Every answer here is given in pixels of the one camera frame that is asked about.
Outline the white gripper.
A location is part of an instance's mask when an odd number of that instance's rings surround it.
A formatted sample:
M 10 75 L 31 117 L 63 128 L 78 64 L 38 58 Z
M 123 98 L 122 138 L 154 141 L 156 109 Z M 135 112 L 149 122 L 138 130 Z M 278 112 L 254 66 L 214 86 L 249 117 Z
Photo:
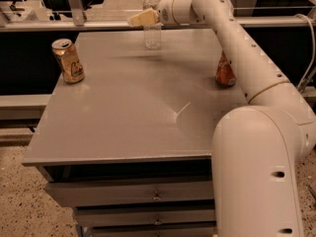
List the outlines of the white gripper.
M 200 22 L 192 0 L 160 0 L 157 12 L 152 8 L 146 9 L 129 17 L 127 23 L 131 27 L 141 27 L 156 25 L 159 20 L 163 25 L 190 25 Z

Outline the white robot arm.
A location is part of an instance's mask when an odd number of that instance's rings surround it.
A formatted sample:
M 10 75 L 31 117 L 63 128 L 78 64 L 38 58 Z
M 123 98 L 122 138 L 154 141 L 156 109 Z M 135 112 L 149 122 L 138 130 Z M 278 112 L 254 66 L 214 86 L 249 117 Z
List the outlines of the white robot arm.
M 238 24 L 229 0 L 161 0 L 132 27 L 204 24 L 215 32 L 247 104 L 213 134 L 218 237 L 304 237 L 295 163 L 316 144 L 316 117 L 287 77 Z

